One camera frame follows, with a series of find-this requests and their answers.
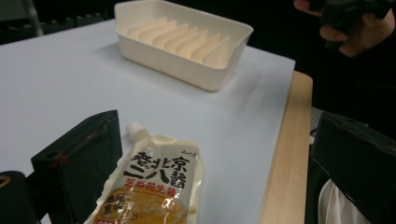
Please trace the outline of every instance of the table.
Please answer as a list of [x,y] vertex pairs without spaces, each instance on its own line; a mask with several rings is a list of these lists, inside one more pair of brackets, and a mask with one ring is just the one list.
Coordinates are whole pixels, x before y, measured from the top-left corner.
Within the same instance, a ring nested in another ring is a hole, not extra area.
[[203,91],[121,58],[114,21],[1,46],[0,170],[29,175],[41,149],[118,109],[124,152],[132,120],[200,145],[200,223],[303,223],[312,80],[293,68],[246,47],[230,82]]

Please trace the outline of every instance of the white plastic tray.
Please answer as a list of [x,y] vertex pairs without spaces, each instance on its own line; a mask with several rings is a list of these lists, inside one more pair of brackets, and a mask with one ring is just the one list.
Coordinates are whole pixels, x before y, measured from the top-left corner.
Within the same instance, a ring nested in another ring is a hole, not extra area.
[[208,91],[231,76],[253,28],[163,0],[115,5],[121,55]]

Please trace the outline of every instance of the white table surface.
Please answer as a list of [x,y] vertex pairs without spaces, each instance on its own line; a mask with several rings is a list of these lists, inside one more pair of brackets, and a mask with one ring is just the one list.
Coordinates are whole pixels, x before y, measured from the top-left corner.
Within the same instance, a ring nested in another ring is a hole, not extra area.
[[246,47],[230,82],[204,91],[123,59],[114,21],[0,46],[0,172],[29,175],[36,153],[117,109],[125,148],[133,120],[199,144],[199,223],[257,223],[293,69],[294,60]]

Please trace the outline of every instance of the person's hand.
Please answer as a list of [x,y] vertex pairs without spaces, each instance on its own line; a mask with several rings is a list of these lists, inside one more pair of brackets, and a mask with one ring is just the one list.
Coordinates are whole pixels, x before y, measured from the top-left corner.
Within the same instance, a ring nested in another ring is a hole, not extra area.
[[[310,11],[309,0],[294,0],[294,7],[302,12],[320,17],[321,11]],[[335,30],[330,25],[320,27],[320,35],[329,41],[344,42],[340,51],[347,57],[354,57],[367,49],[370,49],[387,37],[389,37],[395,28],[395,19],[393,12],[390,10],[383,19],[377,19],[374,14],[366,13],[361,20],[357,20],[348,34]]]

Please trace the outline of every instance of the wooden table edge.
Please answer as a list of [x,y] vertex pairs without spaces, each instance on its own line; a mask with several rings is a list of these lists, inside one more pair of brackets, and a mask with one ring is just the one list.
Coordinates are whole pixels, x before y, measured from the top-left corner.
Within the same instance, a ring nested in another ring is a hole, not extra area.
[[259,224],[303,224],[313,80],[294,71]]

